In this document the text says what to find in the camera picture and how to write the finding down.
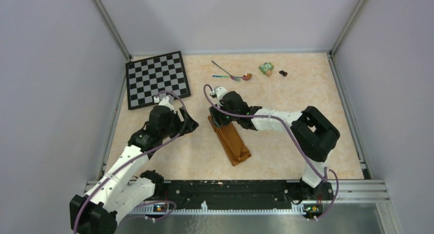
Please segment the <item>brown cloth napkin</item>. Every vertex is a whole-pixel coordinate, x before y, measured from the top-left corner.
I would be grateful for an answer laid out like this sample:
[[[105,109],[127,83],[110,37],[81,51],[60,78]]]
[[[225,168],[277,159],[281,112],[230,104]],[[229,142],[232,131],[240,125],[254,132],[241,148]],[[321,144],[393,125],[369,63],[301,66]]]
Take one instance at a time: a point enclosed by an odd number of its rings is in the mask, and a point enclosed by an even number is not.
[[[214,132],[217,134],[218,139],[232,166],[236,166],[251,157],[249,149],[244,144],[232,123],[229,123],[223,127],[217,127],[215,124],[213,124],[211,115],[209,115],[207,118]]]

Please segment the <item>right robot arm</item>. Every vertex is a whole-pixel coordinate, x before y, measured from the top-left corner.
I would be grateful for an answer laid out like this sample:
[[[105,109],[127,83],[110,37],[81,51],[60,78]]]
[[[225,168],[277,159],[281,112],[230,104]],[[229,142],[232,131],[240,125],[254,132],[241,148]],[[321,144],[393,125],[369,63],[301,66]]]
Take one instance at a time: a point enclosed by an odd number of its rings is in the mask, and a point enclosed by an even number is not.
[[[216,99],[209,108],[211,121],[218,128],[236,122],[246,130],[286,132],[306,162],[301,195],[314,199],[320,194],[320,184],[327,179],[326,161],[340,132],[319,109],[308,106],[303,111],[283,112],[249,106],[240,94],[223,87],[211,90],[211,98]]]

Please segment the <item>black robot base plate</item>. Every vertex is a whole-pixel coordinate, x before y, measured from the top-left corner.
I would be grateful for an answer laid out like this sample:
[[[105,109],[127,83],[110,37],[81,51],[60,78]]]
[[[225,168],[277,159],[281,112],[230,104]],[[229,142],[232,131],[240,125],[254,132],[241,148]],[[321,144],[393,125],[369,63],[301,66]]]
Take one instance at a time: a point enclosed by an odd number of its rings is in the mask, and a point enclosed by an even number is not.
[[[299,180],[172,180],[158,184],[146,201],[174,201],[178,210],[199,209],[202,203],[211,210],[268,210],[333,198],[330,183],[311,188]]]

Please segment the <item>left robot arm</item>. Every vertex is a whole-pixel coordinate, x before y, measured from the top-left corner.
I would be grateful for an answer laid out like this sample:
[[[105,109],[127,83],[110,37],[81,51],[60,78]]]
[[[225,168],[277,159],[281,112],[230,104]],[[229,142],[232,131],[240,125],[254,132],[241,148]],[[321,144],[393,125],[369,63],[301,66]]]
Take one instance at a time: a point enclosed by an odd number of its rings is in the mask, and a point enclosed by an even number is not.
[[[155,106],[143,128],[133,133],[112,168],[83,196],[70,201],[73,233],[114,233],[119,223],[143,200],[158,200],[164,186],[151,173],[128,185],[134,173],[153,154],[175,139],[191,133],[199,124],[184,107],[175,111],[170,104]]]

